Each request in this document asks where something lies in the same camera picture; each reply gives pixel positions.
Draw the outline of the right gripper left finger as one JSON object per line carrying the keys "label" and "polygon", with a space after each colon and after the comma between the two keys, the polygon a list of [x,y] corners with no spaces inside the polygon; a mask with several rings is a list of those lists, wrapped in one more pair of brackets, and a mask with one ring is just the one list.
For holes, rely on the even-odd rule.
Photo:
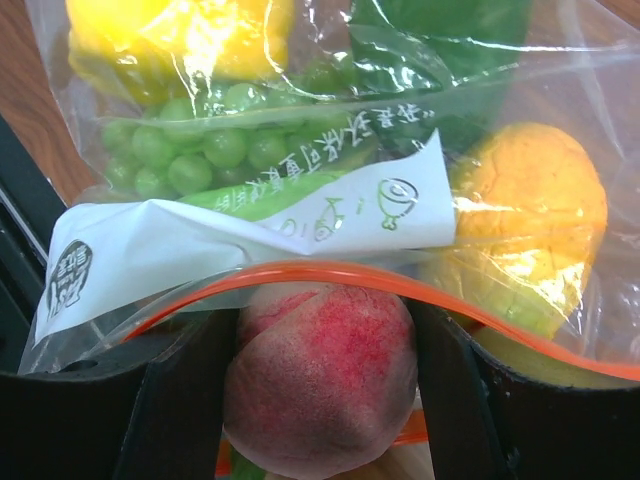
{"label": "right gripper left finger", "polygon": [[214,478],[237,318],[183,313],[56,373],[2,374],[2,478]]}

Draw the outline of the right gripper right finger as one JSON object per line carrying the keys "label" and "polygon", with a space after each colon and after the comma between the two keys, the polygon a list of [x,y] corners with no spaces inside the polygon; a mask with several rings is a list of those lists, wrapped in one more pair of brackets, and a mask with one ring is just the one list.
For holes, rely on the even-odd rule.
{"label": "right gripper right finger", "polygon": [[533,380],[481,347],[444,310],[408,303],[438,479],[636,479],[639,389]]}

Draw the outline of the fake red peach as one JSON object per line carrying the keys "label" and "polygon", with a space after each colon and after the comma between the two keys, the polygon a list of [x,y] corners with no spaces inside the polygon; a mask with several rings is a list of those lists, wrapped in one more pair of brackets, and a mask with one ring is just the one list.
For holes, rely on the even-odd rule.
{"label": "fake red peach", "polygon": [[417,390],[415,327],[404,301],[363,287],[261,286],[237,324],[224,430],[257,466],[326,479],[380,457]]}

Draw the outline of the fake orange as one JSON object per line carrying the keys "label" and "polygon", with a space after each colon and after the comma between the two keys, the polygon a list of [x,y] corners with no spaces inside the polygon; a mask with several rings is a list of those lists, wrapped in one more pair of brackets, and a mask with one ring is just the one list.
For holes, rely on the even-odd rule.
{"label": "fake orange", "polygon": [[542,337],[581,303],[607,226],[605,189],[559,128],[507,125],[449,170],[453,245],[422,267],[430,284]]}

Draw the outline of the clear zip top bag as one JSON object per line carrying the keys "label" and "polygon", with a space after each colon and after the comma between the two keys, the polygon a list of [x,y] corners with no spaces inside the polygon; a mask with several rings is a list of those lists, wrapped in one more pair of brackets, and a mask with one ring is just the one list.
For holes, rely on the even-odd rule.
{"label": "clear zip top bag", "polygon": [[639,475],[639,32],[596,1],[31,1],[100,175],[20,478]]}

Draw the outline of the fake green grapes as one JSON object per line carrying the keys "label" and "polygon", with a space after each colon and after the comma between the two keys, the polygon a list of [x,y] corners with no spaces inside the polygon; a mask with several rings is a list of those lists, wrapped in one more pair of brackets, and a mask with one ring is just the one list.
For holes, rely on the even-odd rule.
{"label": "fake green grapes", "polygon": [[195,91],[114,117],[100,127],[103,175],[138,199],[254,204],[323,171],[364,164],[371,142],[354,135],[349,51],[257,82],[216,79]]}

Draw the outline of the fake yellow pepper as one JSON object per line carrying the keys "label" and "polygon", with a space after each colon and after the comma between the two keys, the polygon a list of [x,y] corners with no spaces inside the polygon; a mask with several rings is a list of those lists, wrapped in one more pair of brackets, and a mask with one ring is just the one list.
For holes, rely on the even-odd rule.
{"label": "fake yellow pepper", "polygon": [[96,90],[150,105],[288,64],[292,1],[69,1],[69,64]]}

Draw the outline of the fake green broccoli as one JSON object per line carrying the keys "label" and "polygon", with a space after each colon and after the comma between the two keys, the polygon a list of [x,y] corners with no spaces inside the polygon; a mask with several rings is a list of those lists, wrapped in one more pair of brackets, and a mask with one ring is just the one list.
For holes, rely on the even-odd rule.
{"label": "fake green broccoli", "polygon": [[439,92],[515,65],[529,1],[353,1],[347,21],[359,95]]}

